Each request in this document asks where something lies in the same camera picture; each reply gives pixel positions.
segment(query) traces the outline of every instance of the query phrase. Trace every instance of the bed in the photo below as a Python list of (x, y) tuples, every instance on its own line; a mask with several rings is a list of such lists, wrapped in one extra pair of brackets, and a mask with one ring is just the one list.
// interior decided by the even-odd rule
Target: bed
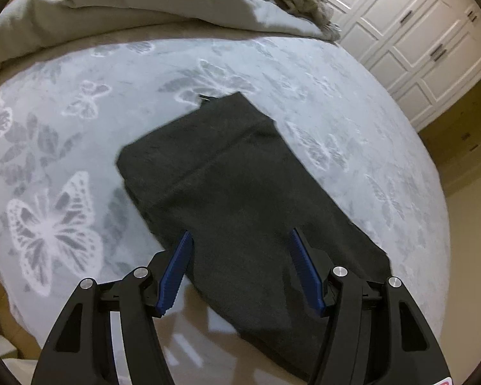
[[(123, 189), (121, 147), (199, 108), (199, 94), (237, 91), (388, 254), (439, 336), (450, 260), (445, 199), (389, 94), (337, 45), (193, 20), (75, 40), (0, 71), (0, 281), (40, 346), (80, 279), (119, 279), (161, 250)], [(75, 203), (85, 210), (77, 222)], [(80, 235), (58, 242), (69, 227)], [(187, 279), (155, 322), (177, 384), (189, 375), (196, 384), (302, 383), (239, 338)], [(128, 383), (118, 318), (113, 341)]]

